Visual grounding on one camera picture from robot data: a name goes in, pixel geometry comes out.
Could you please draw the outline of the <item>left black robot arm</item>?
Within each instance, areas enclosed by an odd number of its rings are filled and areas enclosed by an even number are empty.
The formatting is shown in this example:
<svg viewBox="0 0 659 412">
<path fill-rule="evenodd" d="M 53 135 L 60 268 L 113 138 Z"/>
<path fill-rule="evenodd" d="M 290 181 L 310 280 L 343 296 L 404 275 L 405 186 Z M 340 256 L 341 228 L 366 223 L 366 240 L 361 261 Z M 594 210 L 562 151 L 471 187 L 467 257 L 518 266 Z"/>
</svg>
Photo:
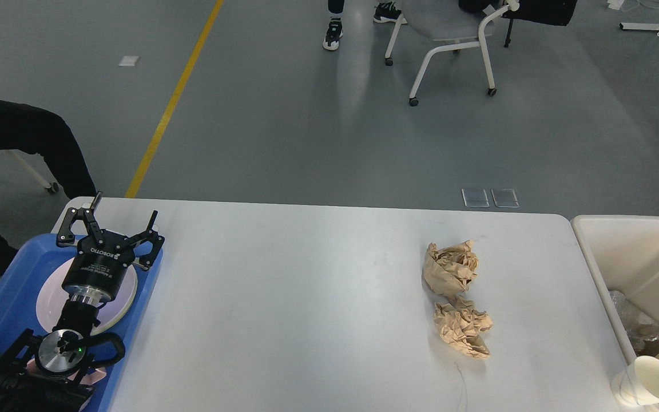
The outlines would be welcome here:
<svg viewBox="0 0 659 412">
<path fill-rule="evenodd" d="M 101 228 L 101 199 L 29 240 L 0 282 L 0 411 L 105 411 L 135 342 L 165 238 Z"/>
</svg>

